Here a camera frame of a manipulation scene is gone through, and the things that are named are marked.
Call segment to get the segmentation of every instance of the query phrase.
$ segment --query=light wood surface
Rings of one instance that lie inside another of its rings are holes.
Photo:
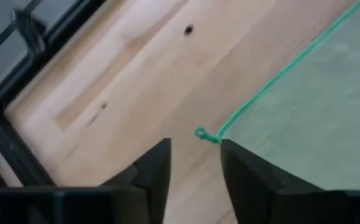
[[[108,2],[6,115],[57,185],[99,185],[171,137],[165,223],[235,223],[219,148],[194,128],[217,131],[353,3]]]

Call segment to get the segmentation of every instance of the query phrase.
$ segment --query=fishing net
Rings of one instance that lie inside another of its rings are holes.
[[[210,136],[325,190],[360,190],[360,1]]]

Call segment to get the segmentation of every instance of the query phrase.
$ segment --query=wooden board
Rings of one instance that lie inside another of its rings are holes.
[[[165,223],[233,223],[218,146],[194,128],[217,131],[353,3],[108,2],[6,115],[58,185],[99,185],[171,137]]]

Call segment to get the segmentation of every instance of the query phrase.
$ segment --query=black metal frame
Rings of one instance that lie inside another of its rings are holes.
[[[32,12],[39,3],[42,2],[42,0],[32,0],[25,8],[24,11],[26,12]],[[7,38],[15,31],[16,26],[15,23],[10,23],[3,32],[0,33],[0,45],[7,40]]]
[[[51,29],[41,34],[46,48],[37,55],[29,49],[27,56],[0,83],[0,152],[24,186],[55,184],[6,119],[4,110],[105,1],[78,0]],[[34,8],[39,2],[30,4]]]
[[[230,139],[222,141],[220,156],[240,224],[360,223],[358,190],[323,190]]]

